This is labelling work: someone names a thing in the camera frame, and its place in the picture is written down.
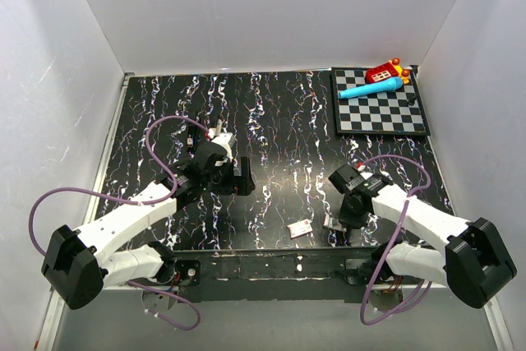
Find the black stapler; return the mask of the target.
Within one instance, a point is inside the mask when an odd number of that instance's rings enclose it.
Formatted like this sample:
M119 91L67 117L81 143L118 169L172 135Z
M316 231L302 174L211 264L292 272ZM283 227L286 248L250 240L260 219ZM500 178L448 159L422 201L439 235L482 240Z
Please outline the black stapler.
M187 142L186 147L189 153L193 152L196 148L200 128L190 123L187 127Z

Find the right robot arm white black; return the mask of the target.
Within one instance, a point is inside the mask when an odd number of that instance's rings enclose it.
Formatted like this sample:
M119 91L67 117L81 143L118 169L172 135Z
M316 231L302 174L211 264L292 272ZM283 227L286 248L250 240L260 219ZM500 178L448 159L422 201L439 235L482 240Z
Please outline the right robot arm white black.
M446 214L378 173L343 166L330 175L352 217L376 215L427 243L395 240L377 248L356 272L371 282L390 283L409 276L448 287L464 304L481 308L516 275L515 264L496 226L487 219L469 221Z

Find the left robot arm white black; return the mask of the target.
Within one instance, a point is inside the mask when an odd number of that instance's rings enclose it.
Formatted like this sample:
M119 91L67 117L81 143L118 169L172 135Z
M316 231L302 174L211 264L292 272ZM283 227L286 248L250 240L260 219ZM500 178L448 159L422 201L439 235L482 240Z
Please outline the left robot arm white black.
M158 221L199 201L205 192L248 196L255 189L248 157L234 164L225 145L207 141L171 175L151 182L130 204L70 229L55 230L41 272L72 310L93 301L102 289L129 280L165 285L178 274L177 258L161 242L123 251L122 245Z

